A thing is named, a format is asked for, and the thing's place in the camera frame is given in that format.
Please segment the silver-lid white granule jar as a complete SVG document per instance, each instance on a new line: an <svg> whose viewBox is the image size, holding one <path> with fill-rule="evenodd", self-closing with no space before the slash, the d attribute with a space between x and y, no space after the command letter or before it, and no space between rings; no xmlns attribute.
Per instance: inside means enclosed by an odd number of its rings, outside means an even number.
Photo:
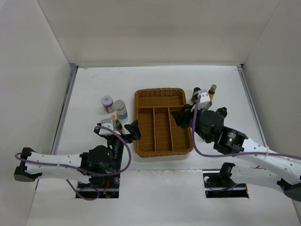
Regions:
<svg viewBox="0 0 301 226"><path fill-rule="evenodd" d="M116 100L113 104L117 118L120 122L125 123L128 120L128 114L125 102L123 100Z"/></svg>

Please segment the yellow-label cork-cap bottle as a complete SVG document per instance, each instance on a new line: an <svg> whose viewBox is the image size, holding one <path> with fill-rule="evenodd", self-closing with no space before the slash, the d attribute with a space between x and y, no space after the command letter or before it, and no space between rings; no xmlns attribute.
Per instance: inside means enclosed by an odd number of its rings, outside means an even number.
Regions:
<svg viewBox="0 0 301 226"><path fill-rule="evenodd" d="M216 88L217 88L217 86L216 86L215 84L213 84L213 85L211 86L211 88L209 89L209 91L208 91L208 94L209 94L209 97L210 97L211 100L213 100L213 97L214 97L214 95L215 95Z"/></svg>

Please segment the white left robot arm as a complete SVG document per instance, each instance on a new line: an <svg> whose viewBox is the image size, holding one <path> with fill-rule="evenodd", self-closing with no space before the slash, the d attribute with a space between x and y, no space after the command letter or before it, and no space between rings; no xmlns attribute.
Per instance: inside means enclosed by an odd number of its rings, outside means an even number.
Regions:
<svg viewBox="0 0 301 226"><path fill-rule="evenodd" d="M128 145L141 139L141 133L138 120L124 125L124 131L120 132L112 119L98 123L94 133L106 139L107 144L83 153L47 155L23 148L15 155L20 161L14 172L15 181L58 178L102 187L106 177L118 176L129 168L132 155Z"/></svg>

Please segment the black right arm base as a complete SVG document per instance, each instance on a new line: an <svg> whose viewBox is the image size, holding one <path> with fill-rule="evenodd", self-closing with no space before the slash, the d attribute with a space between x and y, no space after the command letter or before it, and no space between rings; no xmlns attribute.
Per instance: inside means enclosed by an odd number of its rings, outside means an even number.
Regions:
<svg viewBox="0 0 301 226"><path fill-rule="evenodd" d="M202 171L206 198L249 198L246 184L236 184L230 176L234 163L224 163L220 169Z"/></svg>

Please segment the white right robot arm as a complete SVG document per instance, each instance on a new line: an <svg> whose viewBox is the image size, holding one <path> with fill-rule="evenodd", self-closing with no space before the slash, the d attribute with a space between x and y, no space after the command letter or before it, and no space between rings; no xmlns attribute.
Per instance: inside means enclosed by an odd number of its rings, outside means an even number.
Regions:
<svg viewBox="0 0 301 226"><path fill-rule="evenodd" d="M193 136L198 135L207 144L213 143L217 158L236 157L257 166L244 169L234 163L224 163L218 174L221 185L250 183L280 191L292 200L301 200L301 158L276 153L246 134L224 126L226 107L202 111L187 104L181 110L172 111L171 115L178 127L191 128Z"/></svg>

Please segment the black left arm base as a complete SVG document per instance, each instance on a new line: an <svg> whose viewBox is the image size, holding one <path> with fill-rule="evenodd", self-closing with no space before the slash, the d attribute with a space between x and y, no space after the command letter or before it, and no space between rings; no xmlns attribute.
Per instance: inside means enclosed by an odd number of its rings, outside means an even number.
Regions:
<svg viewBox="0 0 301 226"><path fill-rule="evenodd" d="M91 178L87 184L78 182L76 190L84 199L117 199L119 198L120 174L115 176Z"/></svg>

